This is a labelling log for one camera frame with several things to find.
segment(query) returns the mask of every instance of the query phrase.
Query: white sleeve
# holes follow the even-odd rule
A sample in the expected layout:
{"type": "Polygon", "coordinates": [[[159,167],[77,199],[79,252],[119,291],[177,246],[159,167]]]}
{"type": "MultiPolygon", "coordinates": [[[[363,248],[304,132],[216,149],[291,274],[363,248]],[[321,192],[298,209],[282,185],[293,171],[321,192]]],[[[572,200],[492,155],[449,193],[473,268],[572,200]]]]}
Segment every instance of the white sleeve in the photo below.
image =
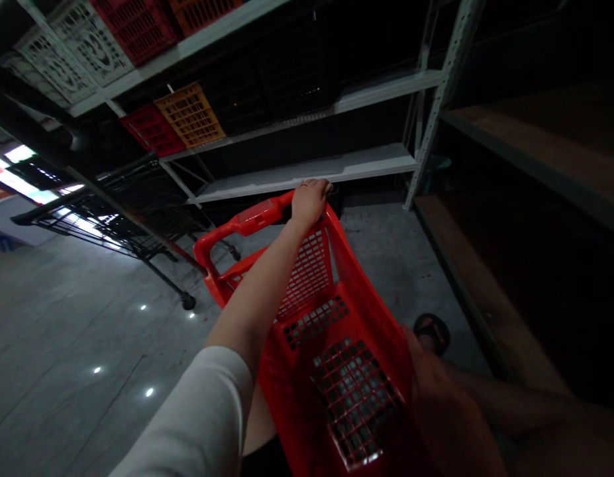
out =
{"type": "Polygon", "coordinates": [[[231,349],[203,349],[111,477],[237,476],[254,383],[231,349]]]}

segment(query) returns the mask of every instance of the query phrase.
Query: tiled floor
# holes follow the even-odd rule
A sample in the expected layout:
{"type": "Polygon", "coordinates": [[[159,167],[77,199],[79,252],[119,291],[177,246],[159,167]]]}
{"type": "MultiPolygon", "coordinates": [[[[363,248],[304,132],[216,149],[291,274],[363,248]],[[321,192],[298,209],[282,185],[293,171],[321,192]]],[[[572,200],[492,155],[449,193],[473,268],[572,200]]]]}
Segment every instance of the tiled floor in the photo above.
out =
{"type": "MultiPolygon", "coordinates": [[[[415,215],[353,207],[342,223],[397,320],[443,317],[445,357],[489,374],[415,215]]],[[[232,241],[246,256],[278,231],[232,241]]],[[[220,270],[232,264],[215,257],[220,270]]],[[[155,263],[196,297],[193,316],[141,262],[74,238],[0,253],[0,476],[103,476],[128,451],[219,315],[196,271],[155,263]]]]}

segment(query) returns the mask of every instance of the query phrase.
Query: red shopping basket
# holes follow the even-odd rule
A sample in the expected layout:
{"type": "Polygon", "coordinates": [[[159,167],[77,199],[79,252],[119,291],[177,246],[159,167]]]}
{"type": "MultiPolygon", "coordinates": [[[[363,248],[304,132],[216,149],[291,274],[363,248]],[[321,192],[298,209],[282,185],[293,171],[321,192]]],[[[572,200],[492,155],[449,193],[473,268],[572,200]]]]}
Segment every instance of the red shopping basket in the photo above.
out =
{"type": "MultiPolygon", "coordinates": [[[[219,274],[213,245],[278,222],[292,198],[261,202],[194,246],[221,307],[264,249],[219,274]]],[[[409,412],[411,373],[403,332],[327,204],[298,252],[258,375],[293,474],[440,475],[409,412]]]]}

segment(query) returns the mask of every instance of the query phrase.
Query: hand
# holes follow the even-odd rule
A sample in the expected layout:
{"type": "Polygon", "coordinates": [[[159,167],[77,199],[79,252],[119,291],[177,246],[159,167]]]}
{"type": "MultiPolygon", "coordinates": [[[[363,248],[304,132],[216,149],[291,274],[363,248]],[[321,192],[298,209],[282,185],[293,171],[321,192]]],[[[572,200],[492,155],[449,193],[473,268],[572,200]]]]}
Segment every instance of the hand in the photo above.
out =
{"type": "Polygon", "coordinates": [[[492,432],[477,403],[454,381],[441,360],[424,351],[404,327],[413,360],[411,408],[419,432],[445,477],[506,476],[492,432]]]}
{"type": "Polygon", "coordinates": [[[327,203],[327,196],[333,188],[326,179],[309,179],[300,184],[291,202],[291,220],[300,224],[305,232],[315,224],[327,203]]]}

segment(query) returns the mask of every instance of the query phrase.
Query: shopping cart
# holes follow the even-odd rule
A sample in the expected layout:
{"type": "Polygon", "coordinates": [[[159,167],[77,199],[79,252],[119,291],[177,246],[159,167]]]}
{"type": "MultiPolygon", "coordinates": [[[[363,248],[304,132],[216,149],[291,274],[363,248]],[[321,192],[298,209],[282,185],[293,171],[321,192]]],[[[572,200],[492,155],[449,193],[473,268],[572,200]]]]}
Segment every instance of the shopping cart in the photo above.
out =
{"type": "MultiPolygon", "coordinates": [[[[219,274],[213,245],[279,221],[292,198],[257,204],[196,243],[221,307],[264,249],[219,274]]],[[[293,474],[440,475],[409,412],[411,375],[403,332],[327,204],[298,252],[258,376],[293,474]]]]}
{"type": "MultiPolygon", "coordinates": [[[[151,263],[151,259],[159,254],[164,254],[173,262],[178,261],[177,255],[187,253],[183,250],[178,252],[177,241],[184,236],[196,241],[195,233],[207,231],[198,217],[199,211],[192,205],[183,204],[181,191],[171,182],[154,154],[148,154],[97,181],[100,187],[123,201],[125,207],[131,207],[140,214],[140,223],[157,231],[170,246],[148,233],[145,227],[139,227],[88,187],[11,220],[18,225],[36,225],[141,260],[181,297],[183,308],[189,310],[194,308],[195,298],[151,263]]],[[[233,245],[225,241],[221,241],[221,245],[229,250],[235,260],[240,260],[240,254],[233,245]]]]}

